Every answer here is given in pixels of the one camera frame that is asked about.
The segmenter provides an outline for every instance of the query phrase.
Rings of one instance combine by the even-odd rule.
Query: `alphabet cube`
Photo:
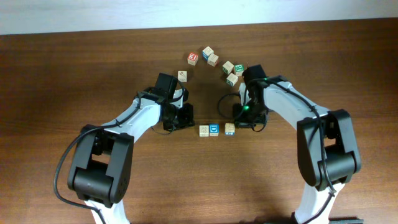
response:
[[[238,81],[238,77],[236,75],[234,75],[233,73],[229,74],[228,77],[226,78],[226,82],[230,86],[234,86],[237,81]]]
[[[211,54],[207,59],[207,64],[215,67],[218,64],[218,56],[215,54]]]
[[[225,124],[225,135],[234,135],[235,134],[235,125],[231,123]]]
[[[178,71],[178,80],[180,80],[180,82],[187,82],[187,71]]]
[[[225,74],[229,74],[229,73],[231,73],[232,72],[232,69],[234,68],[234,65],[231,63],[231,62],[229,62],[229,61],[227,61],[227,62],[225,62],[225,64],[223,65],[223,72],[225,72]]]
[[[202,51],[202,56],[203,56],[203,58],[205,59],[205,60],[207,60],[208,58],[209,58],[209,56],[211,55],[211,54],[213,54],[214,53],[214,50],[213,49],[211,49],[209,46],[207,47],[207,48],[205,48],[203,51]]]
[[[188,56],[188,64],[190,65],[196,65],[198,62],[198,55],[194,53],[190,53]]]
[[[199,137],[208,137],[208,136],[209,136],[209,126],[199,125]]]
[[[210,130],[210,136],[218,136],[219,133],[218,124],[210,124],[209,130]]]
[[[241,76],[243,74],[244,67],[243,65],[235,65],[234,66],[234,74],[236,76]]]

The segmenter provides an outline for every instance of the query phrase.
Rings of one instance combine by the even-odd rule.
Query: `block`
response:
[[[227,61],[227,62],[225,62],[225,64],[223,65],[223,72],[225,72],[225,74],[229,74],[229,73],[231,73],[232,72],[232,69],[234,68],[234,65],[231,63],[231,62],[229,62],[229,61]]]
[[[190,53],[188,56],[188,64],[195,66],[198,62],[198,55]]]
[[[210,55],[207,60],[207,64],[215,67],[218,64],[218,56],[215,54]]]
[[[235,125],[231,123],[225,124],[225,135],[234,135],[235,134]]]
[[[242,76],[242,74],[243,74],[243,71],[244,71],[244,67],[243,67],[243,65],[235,65],[234,66],[234,74],[236,75],[236,76]]]
[[[230,86],[234,86],[237,81],[238,81],[238,77],[236,75],[234,75],[233,73],[229,74],[228,77],[226,78],[226,82]]]
[[[199,125],[199,137],[208,137],[208,136],[209,136],[209,126]]]
[[[202,54],[202,56],[203,56],[203,58],[204,58],[205,60],[207,60],[207,59],[209,58],[209,56],[212,55],[213,53],[214,53],[214,50],[211,49],[209,46],[208,46],[207,48],[205,48],[205,49],[201,52],[201,54]]]
[[[178,71],[178,80],[180,80],[180,82],[187,82],[187,71]]]
[[[210,130],[210,136],[218,136],[219,133],[218,124],[210,124],[209,130]]]

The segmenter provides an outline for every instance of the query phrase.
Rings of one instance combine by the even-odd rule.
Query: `brown table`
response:
[[[91,212],[54,196],[57,162],[81,127],[115,118],[159,72],[188,71],[197,124],[228,122],[216,104],[239,83],[230,88],[220,66],[201,56],[195,67],[187,64],[189,52],[207,45],[221,64],[260,63],[314,102],[349,111],[363,168],[331,217],[396,222],[398,19],[0,36],[0,222],[93,223]],[[304,183],[296,150],[294,129],[275,113],[263,132],[238,129],[233,137],[199,138],[198,126],[169,136],[148,130],[134,145],[127,217],[132,223],[288,217]],[[66,185],[71,159],[59,188],[78,201]]]

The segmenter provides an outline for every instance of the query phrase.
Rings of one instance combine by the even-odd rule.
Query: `white wall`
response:
[[[398,0],[0,0],[0,34],[398,17]]]

